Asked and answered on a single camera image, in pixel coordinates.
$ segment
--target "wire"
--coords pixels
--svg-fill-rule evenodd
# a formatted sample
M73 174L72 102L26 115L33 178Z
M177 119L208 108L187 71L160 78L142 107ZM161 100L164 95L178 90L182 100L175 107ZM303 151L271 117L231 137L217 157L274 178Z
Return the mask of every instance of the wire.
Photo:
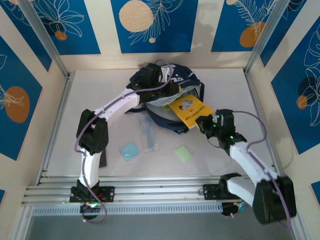
M261 120L261 118L257 117L256 115L254 115L254 114L252 114L251 112L248 112L248 111L233 111L233 113L248 114L248 115L254 117L255 119L257 119L260 122L260 124L261 124L261 126L263 128L263 138L261 140L253 141L253 142L249 143L248 146L246 147L247 150L252 145L262 143L264 140L267 139L267 128L266 128L266 125L264 124L264 122Z
M267 139L267 128L266 128L266 125L261 120L261 118L259 118L258 116L254 115L254 114L252 114L252 113L250 113L248 111L233 111L233 112L234 113L248 114L248 115L254 117L255 119L257 119L260 122L260 124L261 124L261 126L263 128L263 132L264 132L263 138L261 140L253 141L253 142L249 143L248 146L246 147L246 151L248 152L249 156L259 165L259 167L267 174L267 176L272 181L272 183L273 183L273 185L274 185L274 187L276 189L276 192L280 197L281 204L282 204L284 212L285 212L286 222L287 222L286 229L289 231L291 229L291 218L290 218L290 213L289 213L289 209L288 209L288 206L286 204L285 198L284 198L284 196L283 196L283 194L282 194L282 192L281 192L276 180L274 180L274 178L271 176L271 174L266 170L265 166L262 165L262 163L255 157L255 155L253 155L251 153L251 151L249 151L250 146L252 146L254 144L262 143L264 140Z
M221 147L219 147L219 146L216 146L216 145L213 145L210 141L209 141L209 138L207 138L206 139L207 141L208 141L208 143L210 143L212 146L214 146L215 148L217 148L217 149L220 149Z
M141 92L149 92L149 91L156 91L156 90L159 90L163 87L165 87L169 82L170 82L170 79L173 75L173 69L171 67L171 65L166 61L166 60L163 60L163 59L159 59L155 62L155 64L157 64L158 62L164 62L170 69L170 74L169 74L169 77L167 79L167 81L162 84L161 86L158 86L158 87L153 87L153 88L147 88L147 89L139 89L139 90L136 90L136 91L131 91L123 96L120 96L118 97L117 99L115 99L113 102L111 102L110 104L108 104L102 111L100 111L98 114L96 114L90 121L87 122L87 124L84 126L84 128L81 130L79 136L77 137L76 141L75 141L75 144L74 144L74 151L77 152L77 153L81 153L82 156L83 156L83 161L82 161L82 166L81 166L81 174L82 174L82 177L83 177L83 180L84 180L84 183L85 183L85 186L88 188L89 192L91 193L91 195L98 201L98 203L103 207L103 210L105 212L105 215L103 217L102 220L99 220L99 221L88 221L84 218L84 216L82 217L83 218L83 221L84 222L88 222L88 223L92 223L92 224L99 224L99 223L102 223L104 222L106 219L107 219L107 208L106 206L102 203L102 201L98 198L98 196L91 190L90 188L90 185L88 183L88 180L86 178L86 174L85 174L85 162L86 162L86 153L84 151L81 151L81 150L78 150L78 145L79 145L79 141L81 139L81 137L83 136L83 134L85 133L85 131L87 130L87 128L92 124L93 121L95 121L103 112L105 112L106 110L108 110L111 106L113 106L114 104L116 104L117 102L119 102L120 100L126 98L127 96L130 96L132 94L136 94L136 93L141 93Z

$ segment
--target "blue sticky note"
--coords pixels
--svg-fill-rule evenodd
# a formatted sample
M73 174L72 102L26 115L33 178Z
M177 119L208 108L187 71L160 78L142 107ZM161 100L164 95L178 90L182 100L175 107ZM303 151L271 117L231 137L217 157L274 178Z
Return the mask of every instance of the blue sticky note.
M314 191L314 195L315 195L315 197L318 200L318 203L320 205L320 181L312 183L311 187L312 187L312 189Z
M140 154L137 146L133 142L130 142L129 144L120 148L120 152L125 161L129 161Z

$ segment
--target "metal bracket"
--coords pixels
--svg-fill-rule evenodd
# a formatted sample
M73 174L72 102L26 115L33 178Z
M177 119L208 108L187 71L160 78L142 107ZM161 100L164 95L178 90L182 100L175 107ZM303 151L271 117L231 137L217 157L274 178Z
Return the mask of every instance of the metal bracket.
M93 192L103 203L113 203L115 198L114 186L95 186L92 188ZM96 202L97 200L92 196L89 191L86 192L79 185L71 187L70 203L87 203Z
M240 177L239 173L229 173L222 175L218 184L204 184L204 200L241 200L237 195L228 191L227 180L234 177Z

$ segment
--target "white robotic arm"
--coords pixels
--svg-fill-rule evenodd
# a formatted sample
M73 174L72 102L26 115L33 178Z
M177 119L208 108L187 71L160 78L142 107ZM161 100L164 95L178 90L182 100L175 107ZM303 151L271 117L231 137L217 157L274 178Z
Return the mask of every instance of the white robotic arm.
M102 114L100 114L99 117L102 119L105 119L105 121L108 123L108 126L110 126L114 121L116 121L116 119L118 119L125 112L139 105L140 96L138 94L133 93L131 95L124 97L126 94L130 92L133 92L133 90L126 88L119 96L117 96L114 99L116 100L118 98L122 98L120 101L116 102L111 107L109 107L106 111L104 111L104 109L114 101L112 100L106 105L96 109L94 111L94 114L97 115L100 112L102 112ZM85 178L88 182L89 187L92 188L99 182L98 169L99 169L99 162L100 162L100 157L102 152L97 152L91 155L90 151L85 148L81 148L81 151L85 152L85 156L83 154L81 155L82 162L84 161L84 157L85 157L85 163L84 163ZM79 180L84 186L86 185L82 170L81 170Z
M91 202L98 198L99 162L109 141L108 126L150 96L150 91L146 95L137 94L139 89L150 90L149 79L156 79L153 83L158 82L159 70L153 66L147 70L151 71L147 72L148 77L142 79L141 84L130 84L118 97L95 111L83 111L76 134L82 152L82 168L77 187L71 188L71 193L78 197L70 198L70 201L77 198L75 201L79 202L81 199L83 202ZM168 88L163 89L165 91L161 94L167 94ZM237 173L221 176L218 190L214 193L215 200L225 199L219 198L220 194L224 197L239 197L253 208L256 218L262 224L285 219L288 215L294 217L297 211L292 181L287 176L278 176L249 148L247 140L236 132L232 112L222 109L216 111L215 120L212 115L196 119L200 132L208 139L216 137L219 146L240 164L250 179Z

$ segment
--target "clear plastic bag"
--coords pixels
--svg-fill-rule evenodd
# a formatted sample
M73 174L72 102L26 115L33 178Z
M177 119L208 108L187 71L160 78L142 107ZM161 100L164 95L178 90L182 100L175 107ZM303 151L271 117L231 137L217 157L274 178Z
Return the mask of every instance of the clear plastic bag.
M144 153L156 152L159 150L156 142L157 126L147 113L139 117L140 136Z

